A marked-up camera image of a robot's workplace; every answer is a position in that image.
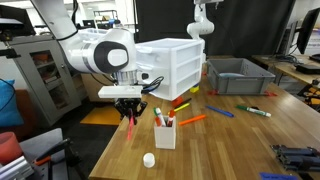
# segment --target computer screen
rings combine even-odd
[[[304,54],[307,48],[308,41],[313,31],[314,25],[317,21],[319,12],[320,8],[310,10],[302,22],[297,40],[297,47],[301,54]]]
[[[298,25],[298,21],[295,21],[291,23],[290,27],[288,27],[285,30],[277,48],[277,52],[276,52],[277,55],[287,56],[290,54],[290,48],[292,47],[292,42],[294,39],[297,25]]]
[[[0,18],[15,19],[24,24],[23,29],[10,30],[12,36],[30,36],[36,34],[25,9],[0,5]]]
[[[96,28],[94,20],[83,20],[83,26]]]

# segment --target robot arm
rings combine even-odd
[[[194,20],[195,22],[190,23],[187,27],[187,32],[192,37],[192,39],[197,39],[202,41],[202,49],[204,51],[205,42],[200,38],[199,35],[210,34],[214,30],[214,24],[207,19],[206,5],[207,3],[216,3],[216,7],[219,2],[224,0],[194,0]],[[203,53],[202,62],[206,59],[206,55]]]
[[[113,73],[119,86],[103,87],[99,96],[119,98],[115,107],[121,118],[134,116],[136,124],[147,103],[141,102],[142,86],[135,85],[138,73],[133,34],[125,29],[77,30],[63,0],[31,2],[59,42],[69,66],[83,73]]]

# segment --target orange marker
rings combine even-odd
[[[182,126],[182,125],[185,125],[185,124],[194,122],[194,121],[198,121],[198,120],[203,119],[203,118],[205,118],[205,117],[206,117],[206,115],[202,114],[202,115],[196,116],[196,117],[194,117],[194,118],[191,118],[191,119],[188,119],[188,120],[179,122],[179,125]]]
[[[168,127],[172,127],[173,117],[174,117],[174,110],[171,110],[168,118],[168,124],[167,124]]]
[[[160,118],[157,116],[156,117],[156,123],[157,123],[157,126],[159,127],[159,126],[161,126],[161,121],[160,121]]]

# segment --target desk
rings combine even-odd
[[[199,114],[207,118],[184,126],[177,126],[175,150],[155,148],[153,107],[163,112],[171,108],[169,101],[151,95],[143,99],[149,103],[132,139],[127,140],[128,120],[123,120],[104,150],[89,179],[260,179],[259,172],[295,174],[285,171],[269,145],[287,147],[320,147],[320,114],[292,95],[270,84],[268,90],[278,96],[210,96],[212,88],[205,76],[200,91],[186,92],[191,106],[177,112],[177,122]],[[235,106],[257,106],[270,112],[267,118]],[[235,115],[229,118],[205,108],[211,105]],[[156,164],[148,169],[142,157],[151,152]],[[310,173],[314,179],[320,174]]]
[[[287,62],[279,62],[273,57],[268,56],[252,56],[256,61],[265,64],[269,67],[274,67],[275,70],[283,73],[284,75],[290,76],[304,84],[310,84],[313,79],[320,78],[320,74],[303,74],[296,71],[296,68]],[[297,55],[297,59],[301,59],[304,64],[312,64],[315,66],[320,66],[320,63],[309,60],[309,57],[306,55]]]

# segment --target blue marker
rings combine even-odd
[[[209,108],[209,109],[211,109],[211,110],[217,111],[217,112],[219,112],[219,113],[221,113],[221,114],[224,114],[224,115],[226,115],[226,116],[234,117],[233,114],[231,114],[231,113],[229,113],[229,112],[227,112],[227,111],[223,111],[223,110],[221,110],[221,109],[218,109],[218,108],[215,108],[215,107],[212,107],[212,106],[208,106],[208,105],[207,105],[206,107]]]

